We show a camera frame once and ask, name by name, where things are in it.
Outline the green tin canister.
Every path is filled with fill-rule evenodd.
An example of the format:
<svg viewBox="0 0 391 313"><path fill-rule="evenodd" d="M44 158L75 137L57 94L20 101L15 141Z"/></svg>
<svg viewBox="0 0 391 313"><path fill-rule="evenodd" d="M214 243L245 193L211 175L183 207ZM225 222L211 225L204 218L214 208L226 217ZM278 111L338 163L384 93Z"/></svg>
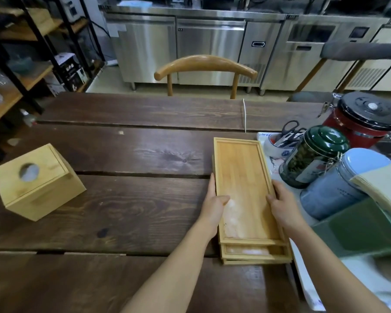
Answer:
<svg viewBox="0 0 391 313"><path fill-rule="evenodd" d="M312 126L280 165L280 178L293 188L305 189L337 163L349 148L349 140L337 129Z"/></svg>

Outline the white tissue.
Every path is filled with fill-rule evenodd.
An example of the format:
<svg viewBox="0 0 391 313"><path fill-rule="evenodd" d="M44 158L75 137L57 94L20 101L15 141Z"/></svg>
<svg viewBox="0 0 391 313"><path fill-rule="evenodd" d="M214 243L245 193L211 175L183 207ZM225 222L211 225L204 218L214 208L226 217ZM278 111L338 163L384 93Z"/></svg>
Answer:
<svg viewBox="0 0 391 313"><path fill-rule="evenodd" d="M25 163L19 170L19 178L24 182L32 182L39 176L40 168L35 163Z"/></svg>

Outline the stainless steel ice machine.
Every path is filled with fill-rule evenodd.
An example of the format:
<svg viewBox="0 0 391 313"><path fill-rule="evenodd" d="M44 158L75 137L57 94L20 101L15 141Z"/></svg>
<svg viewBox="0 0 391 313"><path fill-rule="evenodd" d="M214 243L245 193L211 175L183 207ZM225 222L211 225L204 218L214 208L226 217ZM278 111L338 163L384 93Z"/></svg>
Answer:
<svg viewBox="0 0 391 313"><path fill-rule="evenodd" d="M288 15L282 24L260 86L294 91L320 60L326 42L370 42L389 21L381 15Z"/></svg>

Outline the bamboo tray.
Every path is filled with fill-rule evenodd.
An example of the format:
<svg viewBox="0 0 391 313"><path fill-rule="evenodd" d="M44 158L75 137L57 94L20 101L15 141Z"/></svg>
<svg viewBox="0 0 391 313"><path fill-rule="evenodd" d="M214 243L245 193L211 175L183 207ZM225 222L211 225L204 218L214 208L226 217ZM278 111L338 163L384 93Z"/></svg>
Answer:
<svg viewBox="0 0 391 313"><path fill-rule="evenodd" d="M287 264L293 260L289 258L284 259L250 259L250 260L231 260L222 259L224 265L276 265L276 264Z"/></svg>
<svg viewBox="0 0 391 313"><path fill-rule="evenodd" d="M275 194L259 141L214 137L216 194L229 195L219 223L219 243L287 246L266 200Z"/></svg>
<svg viewBox="0 0 391 313"><path fill-rule="evenodd" d="M291 249L287 246L261 246L247 244L220 244L220 254L225 260L292 260Z"/></svg>

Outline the wooden chair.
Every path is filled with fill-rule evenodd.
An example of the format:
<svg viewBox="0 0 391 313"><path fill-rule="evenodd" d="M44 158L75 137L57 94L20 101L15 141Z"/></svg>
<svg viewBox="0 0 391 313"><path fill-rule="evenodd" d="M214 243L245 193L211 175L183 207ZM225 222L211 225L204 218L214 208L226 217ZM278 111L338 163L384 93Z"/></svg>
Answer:
<svg viewBox="0 0 391 313"><path fill-rule="evenodd" d="M230 99L236 99L240 75L255 80L258 72L254 69L227 58L212 55L191 55L174 60L159 68L154 73L154 79L161 81L167 77L167 95L173 96L172 73L179 72L230 72L234 74Z"/></svg>

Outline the person's left forearm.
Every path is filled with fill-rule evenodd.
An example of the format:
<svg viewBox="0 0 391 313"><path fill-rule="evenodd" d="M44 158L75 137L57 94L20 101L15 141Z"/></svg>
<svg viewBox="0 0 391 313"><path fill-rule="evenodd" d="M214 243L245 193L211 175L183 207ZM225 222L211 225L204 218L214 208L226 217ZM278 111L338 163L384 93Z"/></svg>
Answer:
<svg viewBox="0 0 391 313"><path fill-rule="evenodd" d="M199 219L161 266L126 303L121 313L185 313L209 241L218 225Z"/></svg>

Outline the red canister with black lid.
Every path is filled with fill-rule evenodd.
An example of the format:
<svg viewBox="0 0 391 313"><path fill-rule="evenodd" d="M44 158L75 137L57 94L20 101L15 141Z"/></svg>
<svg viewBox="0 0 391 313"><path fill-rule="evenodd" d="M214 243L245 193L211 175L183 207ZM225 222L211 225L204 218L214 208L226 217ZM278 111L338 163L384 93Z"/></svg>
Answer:
<svg viewBox="0 0 391 313"><path fill-rule="evenodd" d="M391 133L391 100L361 91L333 94L319 116L328 110L323 125L340 131L351 148L370 148Z"/></svg>

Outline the stack of beige papers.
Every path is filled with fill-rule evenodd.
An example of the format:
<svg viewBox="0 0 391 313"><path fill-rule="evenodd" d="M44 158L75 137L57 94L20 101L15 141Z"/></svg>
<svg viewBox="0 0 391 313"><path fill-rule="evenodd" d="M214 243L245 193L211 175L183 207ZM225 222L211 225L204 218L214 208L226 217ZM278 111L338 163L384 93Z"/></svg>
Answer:
<svg viewBox="0 0 391 313"><path fill-rule="evenodd" d="M391 164L356 175L351 182L391 215Z"/></svg>

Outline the white wall device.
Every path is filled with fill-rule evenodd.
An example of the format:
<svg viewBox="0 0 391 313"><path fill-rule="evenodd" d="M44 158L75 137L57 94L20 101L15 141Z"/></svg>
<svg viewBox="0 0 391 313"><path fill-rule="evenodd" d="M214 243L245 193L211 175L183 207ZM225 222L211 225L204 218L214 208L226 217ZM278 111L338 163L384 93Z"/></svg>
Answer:
<svg viewBox="0 0 391 313"><path fill-rule="evenodd" d="M60 0L60 2L70 23L74 23L84 17L80 0Z"/></svg>

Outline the stainless steel cabinet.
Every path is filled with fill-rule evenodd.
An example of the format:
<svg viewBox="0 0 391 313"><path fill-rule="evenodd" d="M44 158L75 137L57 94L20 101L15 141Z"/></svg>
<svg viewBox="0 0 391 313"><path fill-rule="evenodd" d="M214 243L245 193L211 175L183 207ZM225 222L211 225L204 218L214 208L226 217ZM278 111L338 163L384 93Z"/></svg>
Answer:
<svg viewBox="0 0 391 313"><path fill-rule="evenodd" d="M371 42L391 43L391 25L383 26ZM390 69L391 60L368 60L360 67L345 90L372 90Z"/></svg>

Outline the black printed box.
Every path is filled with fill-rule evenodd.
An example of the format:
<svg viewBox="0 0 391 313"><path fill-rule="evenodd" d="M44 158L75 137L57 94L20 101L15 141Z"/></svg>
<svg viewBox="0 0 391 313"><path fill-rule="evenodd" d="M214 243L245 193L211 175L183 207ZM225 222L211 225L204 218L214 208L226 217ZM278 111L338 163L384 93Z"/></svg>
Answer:
<svg viewBox="0 0 391 313"><path fill-rule="evenodd" d="M67 79L69 91L77 92L87 83L88 75L74 53L61 52L54 58L62 70L62 75Z"/></svg>

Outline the person's right forearm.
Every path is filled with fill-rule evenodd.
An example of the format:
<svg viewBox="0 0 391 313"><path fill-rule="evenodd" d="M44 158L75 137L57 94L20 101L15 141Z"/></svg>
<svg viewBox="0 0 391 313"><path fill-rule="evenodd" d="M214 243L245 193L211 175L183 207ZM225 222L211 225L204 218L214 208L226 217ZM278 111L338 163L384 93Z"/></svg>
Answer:
<svg viewBox="0 0 391 313"><path fill-rule="evenodd" d="M391 313L306 223L287 230L327 313Z"/></svg>

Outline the wooden tissue box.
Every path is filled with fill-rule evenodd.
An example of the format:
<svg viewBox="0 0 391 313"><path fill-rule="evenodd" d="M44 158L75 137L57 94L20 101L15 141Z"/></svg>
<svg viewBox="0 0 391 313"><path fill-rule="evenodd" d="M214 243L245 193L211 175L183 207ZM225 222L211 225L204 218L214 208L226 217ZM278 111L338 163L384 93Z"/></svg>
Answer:
<svg viewBox="0 0 391 313"><path fill-rule="evenodd" d="M36 180L19 178L25 163L39 166ZM40 220L85 191L73 168L50 143L0 165L0 198L5 209L31 221Z"/></svg>

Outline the stainless steel counter fridge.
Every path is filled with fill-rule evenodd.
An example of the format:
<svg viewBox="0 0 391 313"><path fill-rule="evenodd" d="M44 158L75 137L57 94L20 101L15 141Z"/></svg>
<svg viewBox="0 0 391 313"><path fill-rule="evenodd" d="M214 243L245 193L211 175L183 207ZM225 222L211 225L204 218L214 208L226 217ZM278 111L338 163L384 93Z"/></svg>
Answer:
<svg viewBox="0 0 391 313"><path fill-rule="evenodd" d="M285 14L242 10L204 10L200 6L138 6L126 1L99 5L125 83L156 81L163 65L190 55L214 55L258 72L240 76L239 86L260 88Z"/></svg>

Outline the person's left hand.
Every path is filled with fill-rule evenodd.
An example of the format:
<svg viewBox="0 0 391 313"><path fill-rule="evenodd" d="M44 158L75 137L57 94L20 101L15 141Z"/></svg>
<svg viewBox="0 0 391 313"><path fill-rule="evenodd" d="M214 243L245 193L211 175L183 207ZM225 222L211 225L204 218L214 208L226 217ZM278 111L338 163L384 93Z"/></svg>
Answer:
<svg viewBox="0 0 391 313"><path fill-rule="evenodd" d="M207 193L197 221L202 224L202 228L207 233L209 239L217 235L218 226L224 212L224 209L216 207L216 196L215 175L211 173Z"/></svg>

